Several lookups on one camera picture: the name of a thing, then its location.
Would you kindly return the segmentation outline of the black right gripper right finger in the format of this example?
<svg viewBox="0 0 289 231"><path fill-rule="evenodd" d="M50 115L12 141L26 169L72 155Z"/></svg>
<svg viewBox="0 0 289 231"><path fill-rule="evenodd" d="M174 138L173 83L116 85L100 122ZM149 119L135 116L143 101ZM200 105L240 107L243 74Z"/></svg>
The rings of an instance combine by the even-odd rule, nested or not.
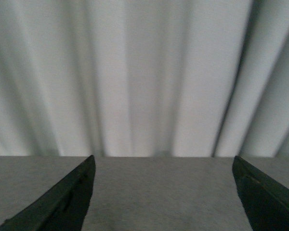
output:
<svg viewBox="0 0 289 231"><path fill-rule="evenodd" d="M289 231L289 189L240 156L232 173L252 230Z"/></svg>

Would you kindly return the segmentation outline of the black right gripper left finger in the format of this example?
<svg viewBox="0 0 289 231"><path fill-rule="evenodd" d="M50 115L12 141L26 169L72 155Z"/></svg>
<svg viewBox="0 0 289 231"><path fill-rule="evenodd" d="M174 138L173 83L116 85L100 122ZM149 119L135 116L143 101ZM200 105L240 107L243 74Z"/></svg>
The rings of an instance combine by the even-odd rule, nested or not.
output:
<svg viewBox="0 0 289 231"><path fill-rule="evenodd" d="M80 231L90 206L95 159L90 155L0 231Z"/></svg>

